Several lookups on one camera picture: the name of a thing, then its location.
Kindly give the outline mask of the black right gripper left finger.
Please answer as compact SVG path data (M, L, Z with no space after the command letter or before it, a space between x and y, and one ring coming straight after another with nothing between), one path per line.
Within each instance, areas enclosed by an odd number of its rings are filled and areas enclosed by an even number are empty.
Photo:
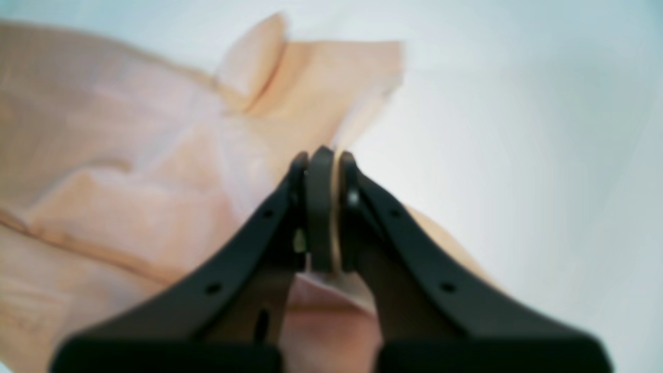
M279 186L199 269L69 337L51 372L280 372L280 323L294 276L333 269L334 153L291 162Z

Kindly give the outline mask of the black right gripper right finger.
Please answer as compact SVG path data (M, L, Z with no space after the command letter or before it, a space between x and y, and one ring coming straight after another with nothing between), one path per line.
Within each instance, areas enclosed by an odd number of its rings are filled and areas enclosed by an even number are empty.
M602 344L464 268L388 191L339 159L342 267L374 297L377 372L611 372Z

